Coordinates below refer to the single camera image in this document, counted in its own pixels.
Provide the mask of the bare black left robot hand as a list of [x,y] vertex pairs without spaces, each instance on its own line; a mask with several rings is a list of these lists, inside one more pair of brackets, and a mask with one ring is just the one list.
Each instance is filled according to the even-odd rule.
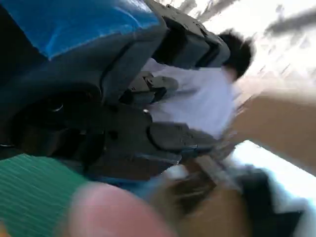
[[229,55],[199,21],[154,0],[3,0],[0,144],[88,174],[148,180],[213,140],[152,121],[144,107],[177,83],[142,67],[218,67]]

